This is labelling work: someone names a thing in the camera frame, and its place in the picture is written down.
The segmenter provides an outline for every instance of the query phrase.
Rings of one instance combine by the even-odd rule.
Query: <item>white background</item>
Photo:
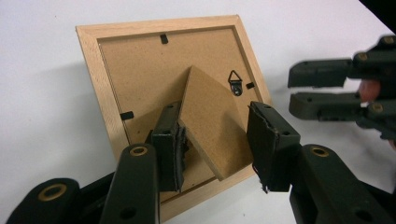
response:
[[[392,191],[396,152],[376,131],[318,123],[288,111],[289,68],[351,57],[391,34],[358,0],[0,1],[0,223],[30,189],[54,177],[83,187],[113,172],[106,128],[76,25],[239,14],[275,108],[302,136],[335,150],[360,179]],[[354,91],[359,83],[348,82]],[[169,220],[294,223],[288,193],[265,195],[256,176]]]

